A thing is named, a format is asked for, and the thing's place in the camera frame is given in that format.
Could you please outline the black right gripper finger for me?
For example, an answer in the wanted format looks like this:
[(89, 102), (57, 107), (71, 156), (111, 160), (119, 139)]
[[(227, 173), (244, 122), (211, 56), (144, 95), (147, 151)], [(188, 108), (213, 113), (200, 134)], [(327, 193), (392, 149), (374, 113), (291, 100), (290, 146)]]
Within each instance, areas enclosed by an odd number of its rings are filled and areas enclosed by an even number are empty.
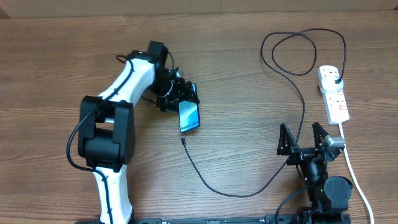
[(323, 145), (322, 141), (329, 135), (329, 133), (326, 132), (318, 122), (313, 123), (312, 128), (315, 147), (320, 149)]
[(297, 142), (285, 123), (280, 125), (277, 155), (288, 156), (297, 149)]

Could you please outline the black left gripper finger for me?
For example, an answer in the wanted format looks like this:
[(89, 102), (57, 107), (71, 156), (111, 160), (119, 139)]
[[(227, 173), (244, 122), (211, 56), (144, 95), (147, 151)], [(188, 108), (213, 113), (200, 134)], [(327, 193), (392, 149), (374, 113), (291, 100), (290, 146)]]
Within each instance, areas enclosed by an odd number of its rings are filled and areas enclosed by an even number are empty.
[(185, 100), (191, 103), (199, 104), (200, 100), (197, 95), (197, 89), (195, 84), (192, 83), (191, 81), (188, 81), (185, 84), (186, 84)]
[(167, 101), (167, 100), (159, 100), (158, 101), (158, 107), (160, 108), (161, 112), (179, 112), (179, 103), (181, 103), (181, 100), (173, 100), (173, 101)]

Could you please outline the blue smartphone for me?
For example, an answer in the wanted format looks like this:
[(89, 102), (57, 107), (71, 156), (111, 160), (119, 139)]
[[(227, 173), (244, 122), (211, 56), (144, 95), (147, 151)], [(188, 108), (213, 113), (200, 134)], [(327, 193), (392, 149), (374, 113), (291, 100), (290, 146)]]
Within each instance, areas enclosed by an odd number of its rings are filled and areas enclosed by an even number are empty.
[(200, 112), (198, 103), (182, 101), (178, 104), (180, 132), (186, 133), (200, 126)]

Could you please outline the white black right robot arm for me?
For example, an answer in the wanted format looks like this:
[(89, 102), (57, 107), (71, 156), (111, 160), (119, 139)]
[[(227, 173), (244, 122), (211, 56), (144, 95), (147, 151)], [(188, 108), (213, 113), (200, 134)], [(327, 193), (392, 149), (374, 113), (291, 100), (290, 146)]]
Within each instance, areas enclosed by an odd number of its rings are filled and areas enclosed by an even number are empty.
[(319, 213), (336, 214), (348, 209), (352, 183), (345, 177), (329, 176), (327, 167), (342, 152), (345, 140), (332, 137), (318, 123), (312, 124), (314, 147), (302, 148), (286, 124), (281, 124), (277, 155), (287, 156), (288, 166), (299, 166), (311, 206)]

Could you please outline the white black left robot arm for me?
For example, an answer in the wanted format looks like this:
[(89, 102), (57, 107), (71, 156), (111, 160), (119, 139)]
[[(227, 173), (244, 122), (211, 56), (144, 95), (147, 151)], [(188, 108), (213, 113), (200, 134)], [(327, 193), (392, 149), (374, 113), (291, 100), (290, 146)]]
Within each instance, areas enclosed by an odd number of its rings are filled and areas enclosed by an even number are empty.
[(168, 48), (151, 41), (147, 50), (117, 55), (125, 66), (105, 91), (85, 96), (80, 120), (72, 132), (78, 136), (78, 154), (86, 161), (84, 171), (97, 182), (101, 215), (95, 223), (132, 223), (127, 166), (135, 148), (134, 107), (146, 90), (156, 95), (162, 112), (176, 112), (179, 128), (186, 133), (200, 126), (196, 84), (182, 78), (177, 67), (166, 68)]

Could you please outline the white charger plug adapter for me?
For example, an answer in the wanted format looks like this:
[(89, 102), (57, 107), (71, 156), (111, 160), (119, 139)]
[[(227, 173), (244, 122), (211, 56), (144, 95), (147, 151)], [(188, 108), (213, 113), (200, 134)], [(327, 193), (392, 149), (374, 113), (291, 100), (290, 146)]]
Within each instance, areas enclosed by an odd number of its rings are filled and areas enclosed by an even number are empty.
[(322, 93), (331, 93), (335, 91), (340, 91), (344, 87), (344, 81), (334, 77), (321, 77), (319, 80), (319, 87)]

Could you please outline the white power strip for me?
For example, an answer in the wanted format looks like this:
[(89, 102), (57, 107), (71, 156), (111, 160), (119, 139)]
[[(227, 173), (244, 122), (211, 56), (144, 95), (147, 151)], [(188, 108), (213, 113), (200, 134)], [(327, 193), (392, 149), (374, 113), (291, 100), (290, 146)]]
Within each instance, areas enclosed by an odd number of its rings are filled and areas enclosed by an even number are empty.
[[(317, 70), (317, 73), (318, 80), (321, 77), (334, 77), (335, 80), (340, 78), (338, 69), (331, 65), (322, 65)], [(349, 120), (349, 111), (343, 89), (331, 93), (322, 93), (322, 97), (329, 124), (341, 124)]]

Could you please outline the brown cardboard backdrop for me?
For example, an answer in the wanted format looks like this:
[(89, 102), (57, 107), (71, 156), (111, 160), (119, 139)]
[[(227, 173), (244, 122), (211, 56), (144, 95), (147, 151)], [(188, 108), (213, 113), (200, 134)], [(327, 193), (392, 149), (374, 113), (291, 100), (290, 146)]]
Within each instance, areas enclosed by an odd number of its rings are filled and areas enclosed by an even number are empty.
[(1, 18), (378, 11), (397, 0), (1, 0)]

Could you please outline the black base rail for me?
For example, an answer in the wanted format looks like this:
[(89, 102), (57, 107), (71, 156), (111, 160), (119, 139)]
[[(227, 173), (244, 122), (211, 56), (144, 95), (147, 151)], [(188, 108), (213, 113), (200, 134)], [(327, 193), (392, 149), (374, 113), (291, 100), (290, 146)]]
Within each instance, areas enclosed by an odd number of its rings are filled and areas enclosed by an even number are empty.
[[(76, 224), (99, 224), (102, 223), (100, 220), (92, 220), (86, 222), (75, 222)], [(266, 215), (265, 217), (257, 218), (191, 218), (191, 219), (174, 219), (174, 220), (161, 220), (160, 218), (140, 218), (130, 220), (128, 223), (132, 224), (293, 224), (293, 223), (310, 223), (300, 220), (295, 215), (279, 215), (278, 222), (275, 222), (274, 215)], [(321, 216), (314, 215), (311, 223), (343, 223), (351, 224), (349, 215), (343, 215), (342, 217), (330, 217), (328, 220), (321, 220)]]

